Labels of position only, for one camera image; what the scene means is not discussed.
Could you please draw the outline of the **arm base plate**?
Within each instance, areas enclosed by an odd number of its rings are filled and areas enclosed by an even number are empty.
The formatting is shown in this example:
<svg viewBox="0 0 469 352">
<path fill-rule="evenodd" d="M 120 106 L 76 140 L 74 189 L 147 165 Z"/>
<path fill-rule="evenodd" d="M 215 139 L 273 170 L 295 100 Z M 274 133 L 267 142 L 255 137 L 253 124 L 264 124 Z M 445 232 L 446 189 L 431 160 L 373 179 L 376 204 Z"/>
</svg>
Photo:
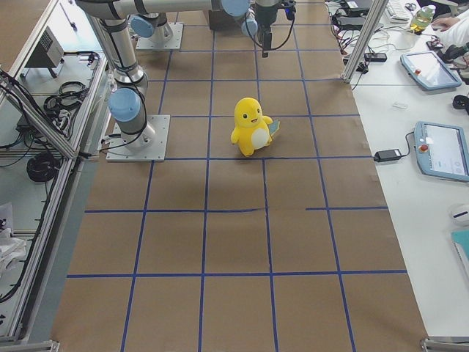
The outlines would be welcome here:
<svg viewBox="0 0 469 352">
<path fill-rule="evenodd" d="M 106 150 L 106 160 L 108 162 L 164 161 L 169 124 L 169 115 L 151 114 L 147 116 L 147 126 L 142 134 L 131 136 L 122 133 L 116 123 L 113 133 L 120 134 L 120 137 L 111 139 L 109 149 Z"/>
<path fill-rule="evenodd" d="M 162 26 L 148 26 L 143 29 L 135 29 L 139 36 L 137 51 L 170 51 L 179 50 L 182 44 L 184 24 L 180 22 L 165 23 Z"/>
</svg>

